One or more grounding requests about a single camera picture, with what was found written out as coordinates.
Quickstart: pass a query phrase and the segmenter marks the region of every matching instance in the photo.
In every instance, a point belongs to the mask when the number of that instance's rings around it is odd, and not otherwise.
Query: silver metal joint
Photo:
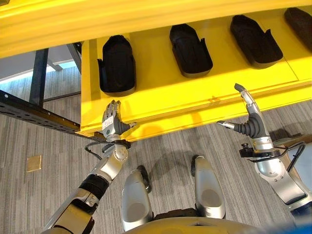
[[[273,142],[270,136],[264,136],[253,139],[253,148],[255,151],[270,150],[273,149]]]
[[[220,124],[220,125],[222,125],[223,127],[226,127],[226,128],[232,129],[232,130],[234,129],[234,124],[228,123],[228,122],[226,122],[226,121],[220,120],[220,121],[217,122],[217,124]]]
[[[103,159],[98,162],[90,174],[98,175],[111,183],[127,159],[128,150],[124,145],[112,145],[104,152]]]

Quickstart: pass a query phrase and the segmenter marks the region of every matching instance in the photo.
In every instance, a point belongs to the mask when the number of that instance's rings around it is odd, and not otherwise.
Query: robotic hand
[[[256,172],[272,186],[295,218],[311,217],[311,191],[301,180],[292,178],[285,170],[284,164],[278,159],[283,156],[283,153],[281,154],[278,149],[274,148],[263,116],[253,97],[242,85],[235,84],[234,88],[240,92],[247,103],[249,119],[244,124],[226,121],[218,121],[217,124],[250,136],[253,148],[249,148],[247,143],[242,144],[243,149],[239,151],[241,157],[256,158],[256,160],[250,160],[255,162]]]
[[[107,143],[102,149],[103,159],[54,213],[45,227],[43,234],[88,234],[94,220],[92,214],[98,207],[99,200],[112,183],[128,159],[130,143],[121,140],[120,135],[135,126],[120,120],[120,102],[114,100],[107,106],[102,130]]]

